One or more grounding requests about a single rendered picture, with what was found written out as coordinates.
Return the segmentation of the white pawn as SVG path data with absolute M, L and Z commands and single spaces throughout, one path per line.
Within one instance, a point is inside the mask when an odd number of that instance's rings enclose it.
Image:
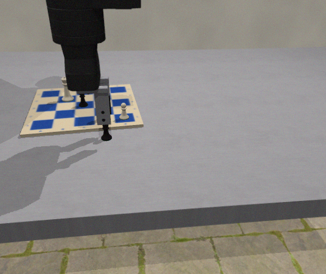
M 121 110 L 122 110 L 122 114 L 120 115 L 119 119 L 121 120 L 127 120 L 129 119 L 129 116 L 127 115 L 126 113 L 126 104 L 125 103 L 122 103 L 121 104 Z

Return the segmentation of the blue and cream chessboard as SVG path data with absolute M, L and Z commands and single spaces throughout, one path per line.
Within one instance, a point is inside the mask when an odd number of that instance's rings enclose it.
M 109 85 L 111 124 L 108 130 L 143 127 L 143 121 L 130 84 Z M 39 89 L 20 133 L 21 138 L 32 136 L 104 131 L 97 125 L 94 94 L 85 94 L 87 107 L 79 107 L 80 95 L 69 91 L 73 101 L 64 102 L 64 88 Z M 119 119 L 121 104 L 126 104 L 127 120 Z

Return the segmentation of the white chess queen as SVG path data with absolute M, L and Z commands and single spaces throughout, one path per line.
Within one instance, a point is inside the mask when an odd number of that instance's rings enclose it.
M 64 97 L 62 98 L 62 101 L 64 102 L 70 102 L 74 100 L 74 97 L 70 95 L 69 90 L 67 89 L 67 83 L 66 83 L 66 77 L 64 76 L 62 79 L 62 85 L 64 85 Z

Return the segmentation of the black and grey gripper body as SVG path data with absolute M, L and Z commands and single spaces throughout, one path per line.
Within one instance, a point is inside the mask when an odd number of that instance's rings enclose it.
M 67 88 L 99 88 L 98 43 L 105 41 L 103 9 L 137 9 L 141 0 L 46 0 L 53 42 L 65 58 Z

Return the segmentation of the black pawn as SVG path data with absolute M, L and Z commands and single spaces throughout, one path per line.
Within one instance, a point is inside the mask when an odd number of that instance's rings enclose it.
M 88 103 L 86 103 L 86 101 L 85 101 L 85 95 L 84 94 L 82 94 L 82 95 L 80 95 L 79 96 L 80 98 L 81 98 L 81 102 L 80 102 L 80 104 L 79 104 L 79 107 L 87 107 L 88 106 Z
M 104 130 L 104 132 L 103 132 L 103 135 L 102 135 L 101 139 L 103 141 L 109 141 L 109 140 L 111 140 L 112 139 L 112 136 L 108 132 L 108 129 L 109 129 L 108 124 L 107 125 L 102 125 L 102 126 L 103 126 L 102 129 Z

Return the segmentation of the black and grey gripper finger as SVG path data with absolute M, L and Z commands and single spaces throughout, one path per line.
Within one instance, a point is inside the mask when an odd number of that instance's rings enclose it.
M 108 86 L 108 95 L 109 95 L 109 103 L 110 103 L 110 114 L 111 114 L 110 88 L 109 88 L 109 78 L 108 78 L 108 76 L 101 76 L 100 77 L 100 84 L 99 84 L 99 86 Z
M 94 94 L 97 125 L 111 124 L 108 86 L 99 86 L 94 91 L 77 91 L 77 94 Z

